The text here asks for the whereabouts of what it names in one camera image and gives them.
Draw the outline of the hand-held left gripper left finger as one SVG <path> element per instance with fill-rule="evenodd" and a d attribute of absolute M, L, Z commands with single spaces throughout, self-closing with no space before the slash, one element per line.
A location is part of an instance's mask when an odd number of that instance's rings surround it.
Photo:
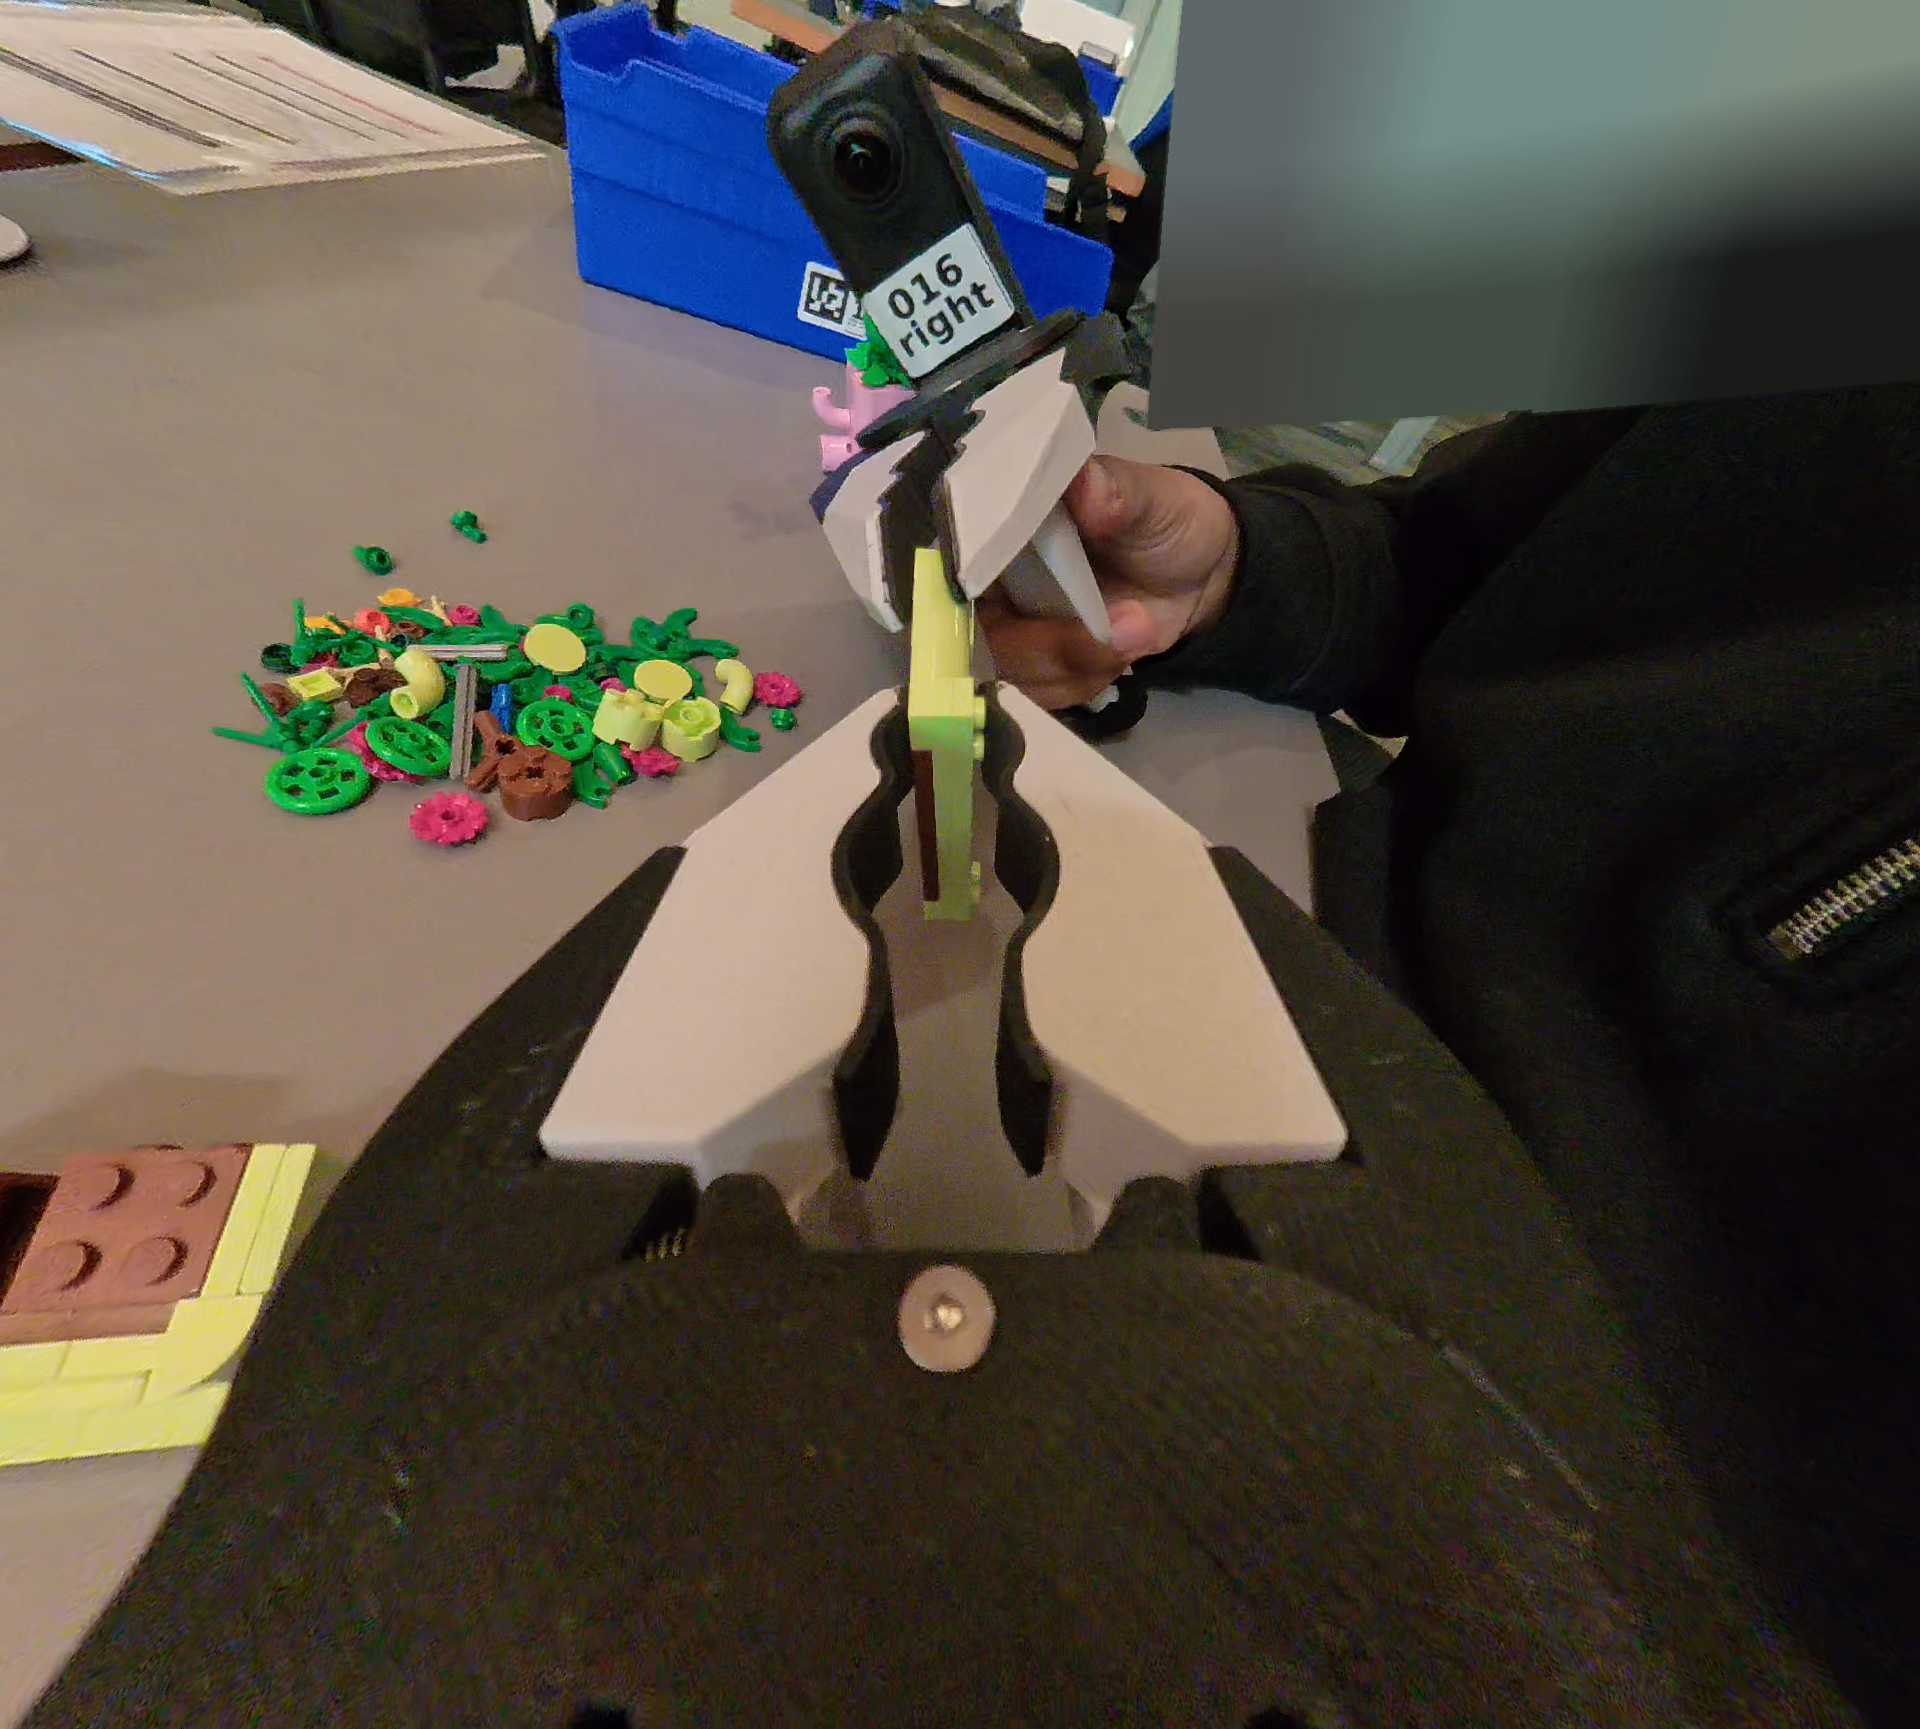
<path fill-rule="evenodd" d="M 901 1102 L 878 902 L 908 793 L 901 696 L 878 693 L 664 859 L 541 1125 L 550 1159 L 752 1172 L 794 1217 L 874 1177 Z"/>

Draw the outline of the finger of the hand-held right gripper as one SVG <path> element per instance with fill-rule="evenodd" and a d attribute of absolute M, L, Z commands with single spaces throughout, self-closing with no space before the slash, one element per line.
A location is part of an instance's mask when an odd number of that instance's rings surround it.
<path fill-rule="evenodd" d="M 1069 381 L 1004 381 L 974 404 L 954 461 L 939 476 L 950 579 L 987 595 L 1066 493 L 1094 431 Z"/>
<path fill-rule="evenodd" d="M 856 449 L 814 490 L 814 514 L 844 579 L 889 633 L 912 628 L 920 554 L 939 547 L 935 474 L 935 442 L 901 437 L 887 448 Z"/>

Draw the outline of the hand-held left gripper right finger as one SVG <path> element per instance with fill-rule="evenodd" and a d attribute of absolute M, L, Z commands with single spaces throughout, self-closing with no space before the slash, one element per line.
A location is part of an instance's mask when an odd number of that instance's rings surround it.
<path fill-rule="evenodd" d="M 1014 688 L 987 697 L 996 1094 L 1025 1172 L 1082 1219 L 1138 1180 L 1337 1162 L 1340 1116 L 1209 839 Z"/>

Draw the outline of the lime and brown toy panel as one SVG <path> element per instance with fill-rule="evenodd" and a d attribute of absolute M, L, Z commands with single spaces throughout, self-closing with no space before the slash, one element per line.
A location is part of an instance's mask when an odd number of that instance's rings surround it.
<path fill-rule="evenodd" d="M 931 922 L 968 922 L 980 900 L 974 787 L 987 700 L 974 670 L 977 615 L 935 546 L 914 554 L 906 726 L 920 876 Z"/>

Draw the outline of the lime toy brick pot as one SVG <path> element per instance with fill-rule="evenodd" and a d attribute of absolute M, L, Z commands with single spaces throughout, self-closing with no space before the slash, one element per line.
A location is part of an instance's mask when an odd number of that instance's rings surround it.
<path fill-rule="evenodd" d="M 143 1144 L 4 1172 L 4 1466 L 201 1447 L 340 1163 Z"/>

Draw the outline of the person's right forearm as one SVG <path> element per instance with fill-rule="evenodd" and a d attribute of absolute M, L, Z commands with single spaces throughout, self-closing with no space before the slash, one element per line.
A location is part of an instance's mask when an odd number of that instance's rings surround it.
<path fill-rule="evenodd" d="M 1348 486 L 1279 465 L 1217 482 L 1239 528 L 1223 609 L 1138 675 L 1403 735 L 1427 654 L 1580 482 L 1587 453 L 1587 416 L 1524 412 L 1441 442 L 1404 476 Z"/>

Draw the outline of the person's right hand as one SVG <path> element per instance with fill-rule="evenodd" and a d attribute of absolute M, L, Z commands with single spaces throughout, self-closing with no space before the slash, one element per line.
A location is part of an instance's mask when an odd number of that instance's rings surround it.
<path fill-rule="evenodd" d="M 1088 707 L 1138 663 L 1209 633 L 1240 554 L 1229 501 L 1191 468 L 1097 453 L 1064 501 L 1108 606 L 1108 637 L 1075 618 L 1025 615 L 1000 591 L 980 603 L 998 678 L 1051 711 Z"/>

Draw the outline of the blue plastic bin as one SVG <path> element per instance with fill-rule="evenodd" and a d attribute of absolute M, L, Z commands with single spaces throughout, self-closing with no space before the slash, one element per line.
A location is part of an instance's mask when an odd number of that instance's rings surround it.
<path fill-rule="evenodd" d="M 574 229 L 582 276 L 647 303 L 841 356 L 867 333 L 849 264 L 831 258 L 770 146 L 779 85 L 830 59 L 779 62 L 692 28 L 665 32 L 640 6 L 556 21 Z M 1047 219 L 1041 169 L 968 133 L 957 154 L 996 229 L 987 264 L 974 238 L 953 258 L 914 258 L 902 288 L 878 300 L 889 347 L 917 367 L 935 333 L 985 333 L 980 291 L 996 272 L 1039 318 L 1101 310 L 1114 276 L 1105 243 Z"/>

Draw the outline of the pile of small toy pieces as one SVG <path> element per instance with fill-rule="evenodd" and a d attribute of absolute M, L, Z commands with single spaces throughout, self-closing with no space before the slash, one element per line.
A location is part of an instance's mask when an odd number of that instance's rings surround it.
<path fill-rule="evenodd" d="M 466 850 L 499 820 L 602 812 L 634 786 L 756 756 L 805 707 L 792 673 L 752 666 L 691 606 L 515 615 L 395 587 L 384 546 L 353 561 L 380 591 L 353 611 L 295 600 L 290 634 L 237 678 L 248 719 L 209 729 L 250 753 L 282 814 L 338 818 L 395 790 L 414 843 Z"/>

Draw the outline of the person's black jacket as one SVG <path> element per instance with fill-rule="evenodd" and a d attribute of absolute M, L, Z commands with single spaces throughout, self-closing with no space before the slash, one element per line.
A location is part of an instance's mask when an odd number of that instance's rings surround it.
<path fill-rule="evenodd" d="M 1917 1724 L 1917 386 L 1517 416 L 1384 514 L 1375 960 L 1580 1219 L 1670 1425 Z"/>

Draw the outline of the white printed paper sheet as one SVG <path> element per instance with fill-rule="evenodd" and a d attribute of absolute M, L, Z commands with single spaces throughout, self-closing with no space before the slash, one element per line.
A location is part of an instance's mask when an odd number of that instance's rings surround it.
<path fill-rule="evenodd" d="M 99 0 L 4 0 L 4 126 L 175 197 L 553 153 L 295 32 Z"/>

